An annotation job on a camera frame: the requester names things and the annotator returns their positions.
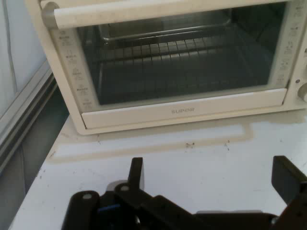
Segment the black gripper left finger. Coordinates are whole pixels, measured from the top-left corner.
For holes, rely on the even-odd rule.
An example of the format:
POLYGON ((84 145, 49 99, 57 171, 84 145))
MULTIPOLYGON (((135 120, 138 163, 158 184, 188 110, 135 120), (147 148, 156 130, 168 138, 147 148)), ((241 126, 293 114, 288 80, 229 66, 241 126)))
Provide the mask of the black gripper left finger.
POLYGON ((167 200, 141 189, 143 159, 133 158, 128 179, 103 195, 75 193, 69 202, 63 230, 191 230, 195 216, 167 200))

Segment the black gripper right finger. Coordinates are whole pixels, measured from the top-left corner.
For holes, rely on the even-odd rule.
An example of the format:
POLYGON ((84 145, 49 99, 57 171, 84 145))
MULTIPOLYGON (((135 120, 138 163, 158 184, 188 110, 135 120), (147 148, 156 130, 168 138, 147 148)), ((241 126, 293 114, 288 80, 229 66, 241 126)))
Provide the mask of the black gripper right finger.
POLYGON ((286 203, 286 208, 272 222, 272 229, 305 230, 307 228, 307 176, 287 157, 275 156, 271 182, 286 203))

